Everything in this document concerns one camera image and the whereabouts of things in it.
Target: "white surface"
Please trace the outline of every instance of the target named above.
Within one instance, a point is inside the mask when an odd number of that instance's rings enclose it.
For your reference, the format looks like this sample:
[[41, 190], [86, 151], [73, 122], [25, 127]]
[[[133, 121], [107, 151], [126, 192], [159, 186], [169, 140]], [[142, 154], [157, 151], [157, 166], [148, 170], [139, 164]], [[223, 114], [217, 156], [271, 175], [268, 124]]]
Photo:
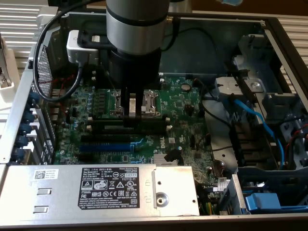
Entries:
[[10, 87], [0, 88], [0, 110], [11, 108], [20, 82], [17, 63], [12, 49], [5, 51], [5, 60], [12, 85]]

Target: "motherboard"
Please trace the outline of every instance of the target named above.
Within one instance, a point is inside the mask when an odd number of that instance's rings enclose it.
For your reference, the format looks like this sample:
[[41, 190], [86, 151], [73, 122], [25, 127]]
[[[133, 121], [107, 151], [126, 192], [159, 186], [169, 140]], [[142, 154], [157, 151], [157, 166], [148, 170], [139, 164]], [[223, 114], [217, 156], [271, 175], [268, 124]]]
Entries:
[[[193, 167], [198, 182], [215, 183], [210, 136], [191, 80], [164, 77], [160, 90], [145, 90], [135, 128], [119, 118], [120, 96], [119, 90], [86, 84], [76, 90], [56, 129], [54, 164], [185, 165]], [[180, 158], [167, 162], [167, 155]]]

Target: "red cable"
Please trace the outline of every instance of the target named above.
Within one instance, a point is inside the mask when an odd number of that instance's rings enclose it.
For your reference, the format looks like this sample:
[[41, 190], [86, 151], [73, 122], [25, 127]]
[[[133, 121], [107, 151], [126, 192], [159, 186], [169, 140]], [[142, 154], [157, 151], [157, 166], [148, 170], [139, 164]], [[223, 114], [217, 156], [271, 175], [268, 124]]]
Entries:
[[286, 157], [287, 156], [287, 152], [288, 152], [288, 148], [290, 146], [290, 143], [291, 141], [294, 139], [294, 136], [296, 136], [301, 130], [303, 130], [304, 128], [308, 127], [308, 124], [305, 124], [303, 127], [301, 127], [300, 129], [296, 130], [293, 134], [293, 136], [290, 138], [288, 144], [286, 145], [285, 147], [285, 150], [284, 150], [284, 156]]
[[[63, 90], [65, 83], [66, 83], [68, 80], [71, 80], [71, 79], [73, 79], [73, 78], [74, 78], [74, 75], [71, 75], [70, 77], [68, 77], [67, 79], [64, 80], [64, 82], [63, 82], [62, 85], [61, 85], [61, 89], [59, 90], [59, 95], [58, 95], [58, 97], [60, 97], [61, 91]], [[64, 109], [64, 107], [63, 107], [63, 105], [62, 105], [61, 103], [60, 103], [60, 106], [61, 106], [62, 112], [66, 115], [65, 109]]]

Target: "yellow wire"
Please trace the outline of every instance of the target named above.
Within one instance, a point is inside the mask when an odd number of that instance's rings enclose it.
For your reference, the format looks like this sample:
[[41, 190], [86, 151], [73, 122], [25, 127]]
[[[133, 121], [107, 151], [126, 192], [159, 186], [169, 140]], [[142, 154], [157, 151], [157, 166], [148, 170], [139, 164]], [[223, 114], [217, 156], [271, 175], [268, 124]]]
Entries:
[[209, 209], [210, 215], [212, 215], [212, 208], [211, 208], [211, 206], [210, 206], [210, 203], [207, 203], [207, 206], [208, 206], [208, 209]]

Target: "electronic chip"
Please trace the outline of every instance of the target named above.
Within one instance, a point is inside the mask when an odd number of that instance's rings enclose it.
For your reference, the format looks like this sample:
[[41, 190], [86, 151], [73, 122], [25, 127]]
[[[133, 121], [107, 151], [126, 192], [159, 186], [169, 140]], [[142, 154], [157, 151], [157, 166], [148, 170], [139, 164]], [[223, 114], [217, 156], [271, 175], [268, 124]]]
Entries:
[[183, 107], [182, 101], [175, 102], [175, 107]]
[[201, 159], [201, 153], [195, 153], [194, 158], [195, 159]]

